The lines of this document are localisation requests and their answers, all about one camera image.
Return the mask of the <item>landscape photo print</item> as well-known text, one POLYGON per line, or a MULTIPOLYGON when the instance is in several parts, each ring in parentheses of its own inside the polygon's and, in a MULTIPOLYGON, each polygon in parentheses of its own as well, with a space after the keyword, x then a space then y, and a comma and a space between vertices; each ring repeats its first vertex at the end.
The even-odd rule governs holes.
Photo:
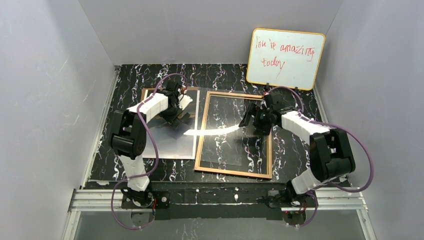
POLYGON ((156 142, 158 156, 160 159, 195 159, 197 139, 193 135, 185 135, 188 130, 196 130, 199 126, 199 100, 200 90, 197 96, 197 102, 192 102, 184 110, 184 113, 190 113, 189 122, 182 124, 173 130, 172 127, 160 116, 151 119, 147 126, 156 142))

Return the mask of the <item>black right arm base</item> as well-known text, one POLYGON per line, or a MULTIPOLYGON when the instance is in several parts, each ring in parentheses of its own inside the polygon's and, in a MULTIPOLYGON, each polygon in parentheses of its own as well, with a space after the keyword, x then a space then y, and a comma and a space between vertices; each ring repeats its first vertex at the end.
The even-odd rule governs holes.
POLYGON ((265 204, 270 208, 297 208, 302 210, 308 206, 315 206, 316 193, 307 192, 300 195, 289 190, 269 190, 263 197, 265 204))

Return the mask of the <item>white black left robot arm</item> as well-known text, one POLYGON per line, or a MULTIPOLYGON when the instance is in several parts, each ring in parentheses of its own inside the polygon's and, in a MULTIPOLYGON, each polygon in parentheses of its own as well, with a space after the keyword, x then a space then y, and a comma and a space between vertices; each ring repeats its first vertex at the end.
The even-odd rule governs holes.
POLYGON ((183 119, 189 117, 184 111, 193 101, 187 91, 186 85, 168 81, 164 88, 155 88, 140 103, 113 113, 109 145, 124 167, 127 186, 131 190, 144 192, 150 183, 151 173, 146 171, 142 156, 148 140, 153 145, 155 158, 159 158, 158 146, 148 123, 160 117, 172 129, 178 129, 183 119))

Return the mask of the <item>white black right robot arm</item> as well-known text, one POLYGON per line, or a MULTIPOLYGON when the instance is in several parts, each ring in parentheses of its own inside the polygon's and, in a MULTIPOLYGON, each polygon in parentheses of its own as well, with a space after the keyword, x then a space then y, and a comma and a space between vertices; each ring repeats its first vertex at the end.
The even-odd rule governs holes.
POLYGON ((346 131, 313 123, 284 103, 282 94, 266 93, 260 105, 251 103, 240 124, 252 124, 254 134, 267 136, 274 126, 290 131, 309 146, 309 168, 286 184, 285 195, 297 197, 356 168, 346 131))

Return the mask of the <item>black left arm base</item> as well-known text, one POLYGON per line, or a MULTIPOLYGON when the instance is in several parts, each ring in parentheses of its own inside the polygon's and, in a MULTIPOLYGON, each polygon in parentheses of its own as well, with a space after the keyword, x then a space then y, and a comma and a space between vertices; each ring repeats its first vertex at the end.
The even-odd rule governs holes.
POLYGON ((169 191, 135 191, 129 187, 120 190, 123 194, 121 201, 122 209, 168 209, 170 207, 171 194, 169 191))

